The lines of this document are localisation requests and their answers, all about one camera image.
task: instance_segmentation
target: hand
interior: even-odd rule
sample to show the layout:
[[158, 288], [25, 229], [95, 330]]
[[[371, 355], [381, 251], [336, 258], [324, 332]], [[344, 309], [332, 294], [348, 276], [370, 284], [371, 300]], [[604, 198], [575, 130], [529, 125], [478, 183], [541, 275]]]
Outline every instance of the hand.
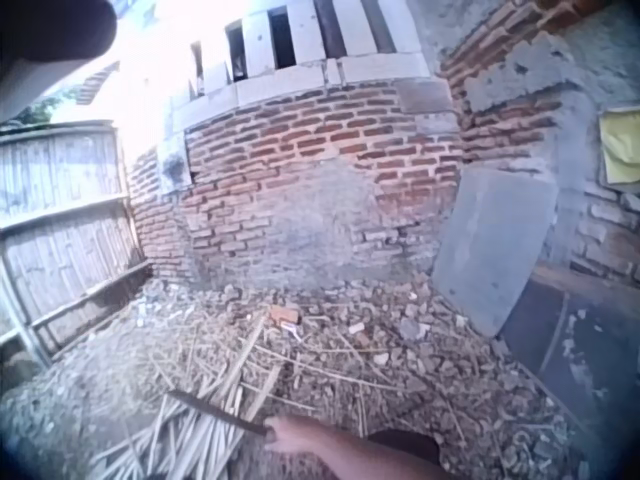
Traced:
[[278, 453], [311, 453], [314, 441], [327, 428], [310, 417], [287, 415], [264, 421], [269, 432], [265, 449]]

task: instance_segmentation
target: white concrete block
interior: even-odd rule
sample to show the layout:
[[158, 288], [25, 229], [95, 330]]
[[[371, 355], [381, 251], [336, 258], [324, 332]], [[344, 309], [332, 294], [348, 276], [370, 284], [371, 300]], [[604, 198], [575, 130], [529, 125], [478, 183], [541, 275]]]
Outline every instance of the white concrete block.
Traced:
[[301, 0], [287, 5], [293, 50], [296, 64], [324, 60], [324, 51], [320, 24], [313, 0]]
[[230, 83], [229, 39], [223, 29], [208, 31], [200, 40], [204, 91], [210, 93]]
[[378, 0], [398, 53], [422, 51], [418, 30], [406, 0]]
[[296, 65], [236, 83], [241, 107], [302, 90], [324, 87], [322, 65]]
[[185, 130], [237, 107], [236, 85], [229, 85], [174, 110], [173, 131]]
[[335, 58], [327, 60], [325, 69], [325, 80], [327, 85], [342, 85], [342, 76], [340, 75], [340, 69], [338, 68], [338, 61]]
[[342, 58], [340, 62], [347, 83], [429, 76], [429, 67], [421, 53], [381, 53]]
[[334, 0], [333, 6], [338, 17], [347, 55], [367, 55], [377, 53], [369, 19], [364, 13], [360, 0]]
[[242, 33], [249, 78], [273, 72], [276, 69], [276, 61], [269, 15], [262, 12], [244, 17]]

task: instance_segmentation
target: gap in wall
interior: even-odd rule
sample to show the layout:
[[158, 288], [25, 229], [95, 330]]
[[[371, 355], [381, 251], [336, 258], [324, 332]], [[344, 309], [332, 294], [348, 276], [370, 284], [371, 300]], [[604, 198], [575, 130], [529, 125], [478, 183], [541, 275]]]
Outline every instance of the gap in wall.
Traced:
[[391, 38], [389, 26], [382, 14], [378, 0], [362, 0], [364, 13], [369, 20], [373, 39], [378, 47], [378, 53], [396, 53], [396, 46]]
[[202, 68], [202, 45], [200, 41], [191, 44], [191, 53], [196, 64], [196, 84], [193, 85], [193, 97], [204, 96], [204, 70]]
[[344, 38], [338, 23], [338, 16], [333, 6], [333, 0], [314, 0], [322, 43], [327, 58], [342, 58], [347, 56]]
[[296, 54], [293, 50], [293, 38], [291, 37], [287, 7], [270, 10], [269, 24], [271, 25], [276, 69], [293, 67], [296, 64]]
[[242, 20], [238, 20], [227, 26], [227, 39], [229, 40], [229, 54], [231, 57], [231, 72], [233, 82], [246, 80], [247, 57], [244, 50], [244, 37], [242, 33]]

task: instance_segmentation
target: dirt ground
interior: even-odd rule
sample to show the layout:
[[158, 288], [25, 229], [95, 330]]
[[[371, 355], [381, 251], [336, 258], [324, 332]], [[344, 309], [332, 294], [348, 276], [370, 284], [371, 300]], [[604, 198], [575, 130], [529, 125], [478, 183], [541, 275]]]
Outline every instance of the dirt ground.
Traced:
[[[311, 368], [285, 364], [278, 398], [261, 417], [313, 415], [358, 435], [425, 433], [440, 444], [445, 468], [474, 479], [577, 478], [582, 459], [560, 409], [420, 273], [405, 284], [357, 281], [314, 291], [195, 291], [150, 280], [106, 328], [4, 395], [5, 448], [38, 478], [87, 478], [91, 457], [124, 438], [123, 421], [136, 432], [151, 424], [170, 385], [209, 381], [271, 304], [301, 312], [299, 338], [271, 325], [258, 345]], [[349, 328], [359, 323], [363, 331]], [[260, 385], [276, 361], [254, 350], [244, 382]], [[267, 454], [251, 438], [229, 470], [231, 478], [330, 478], [314, 459]]]

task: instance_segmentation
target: concrete block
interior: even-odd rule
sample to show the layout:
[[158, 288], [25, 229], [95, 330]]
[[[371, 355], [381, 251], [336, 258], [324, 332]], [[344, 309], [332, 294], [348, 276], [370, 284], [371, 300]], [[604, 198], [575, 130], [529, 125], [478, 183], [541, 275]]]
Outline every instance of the concrete block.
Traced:
[[340, 69], [338, 68], [338, 61], [335, 58], [328, 59], [325, 68], [325, 80], [327, 85], [341, 85], [342, 76], [340, 75]]
[[322, 88], [324, 72], [321, 65], [296, 65], [277, 70], [271, 75], [250, 78], [237, 83], [236, 86], [238, 103], [245, 106], [280, 95]]
[[428, 77], [429, 68], [422, 54], [394, 53], [349, 57], [340, 60], [347, 83], [391, 78]]
[[396, 82], [404, 113], [453, 111], [449, 84], [444, 80], [403, 80]]
[[458, 133], [458, 118], [453, 112], [429, 113], [417, 119], [418, 132], [424, 135]]
[[293, 2], [287, 5], [287, 13], [296, 63], [300, 65], [327, 58], [313, 0]]
[[229, 85], [174, 110], [173, 131], [180, 132], [237, 107], [236, 85]]
[[267, 12], [254, 13], [243, 18], [242, 35], [249, 78], [273, 72], [276, 69], [276, 60]]
[[378, 0], [378, 3], [389, 27], [396, 51], [399, 53], [422, 51], [416, 24], [406, 0]]
[[369, 20], [360, 0], [334, 0], [334, 9], [342, 31], [347, 55], [377, 53]]
[[558, 187], [464, 169], [433, 273], [434, 287], [487, 337], [507, 320], [540, 256]]
[[635, 213], [640, 213], [640, 197], [633, 195], [632, 193], [625, 193], [620, 198], [622, 206]]
[[211, 30], [200, 39], [205, 93], [214, 92], [230, 83], [229, 40], [224, 30]]

